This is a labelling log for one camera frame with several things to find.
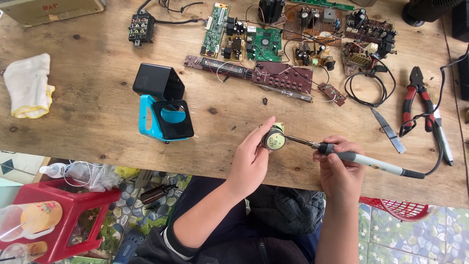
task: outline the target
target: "knife blade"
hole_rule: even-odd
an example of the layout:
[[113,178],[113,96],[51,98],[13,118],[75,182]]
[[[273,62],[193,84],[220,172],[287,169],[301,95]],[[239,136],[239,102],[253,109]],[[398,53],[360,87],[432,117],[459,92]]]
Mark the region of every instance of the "knife blade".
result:
[[404,153],[404,151],[406,151],[406,148],[401,143],[401,141],[397,137],[396,133],[394,133],[394,130],[391,128],[391,126],[387,123],[387,121],[384,119],[384,117],[378,111],[376,111],[373,108],[370,108],[370,109],[373,112],[373,114],[375,115],[375,117],[378,120],[381,127],[384,129],[384,132],[386,133],[387,137],[389,138],[391,143],[396,148],[397,152],[399,152],[401,154]]

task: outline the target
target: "left hand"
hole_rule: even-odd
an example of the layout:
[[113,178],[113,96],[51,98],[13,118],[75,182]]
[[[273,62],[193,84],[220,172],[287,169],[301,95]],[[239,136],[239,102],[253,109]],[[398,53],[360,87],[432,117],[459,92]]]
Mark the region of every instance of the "left hand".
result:
[[251,132],[236,149],[225,184],[238,198],[253,193],[265,178],[270,151],[261,144],[261,139],[273,123],[274,116]]

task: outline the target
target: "black fan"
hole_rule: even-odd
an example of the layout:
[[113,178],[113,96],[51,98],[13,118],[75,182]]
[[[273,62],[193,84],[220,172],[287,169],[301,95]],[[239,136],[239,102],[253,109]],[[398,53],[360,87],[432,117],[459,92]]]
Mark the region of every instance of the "black fan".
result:
[[404,21],[415,27],[434,22],[464,0],[410,0],[402,10]]

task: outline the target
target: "plastic bag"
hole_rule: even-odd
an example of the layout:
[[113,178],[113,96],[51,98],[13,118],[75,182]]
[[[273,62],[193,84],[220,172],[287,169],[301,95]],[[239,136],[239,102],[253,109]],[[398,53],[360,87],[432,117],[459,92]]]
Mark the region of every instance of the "plastic bag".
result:
[[71,164],[67,176],[90,192],[111,190],[119,184],[119,175],[114,170],[116,166],[99,163],[74,162]]

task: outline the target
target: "soldering iron handle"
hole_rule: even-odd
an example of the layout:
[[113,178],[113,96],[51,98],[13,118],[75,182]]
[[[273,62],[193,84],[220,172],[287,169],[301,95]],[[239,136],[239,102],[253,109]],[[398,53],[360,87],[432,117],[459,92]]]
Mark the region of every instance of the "soldering iron handle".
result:
[[396,165],[392,165],[383,161],[379,161],[373,158],[369,158],[367,156],[357,154],[356,152],[353,152],[353,151],[336,152],[334,151],[334,146],[335,145],[332,143],[321,142],[318,148],[318,151],[326,156],[331,153],[335,153],[342,160],[356,162],[356,163],[370,166],[374,169],[386,171],[395,175],[410,177],[410,178],[415,178],[415,179],[425,178],[425,174],[423,173],[416,172],[416,171],[409,171],[401,167],[398,167]]

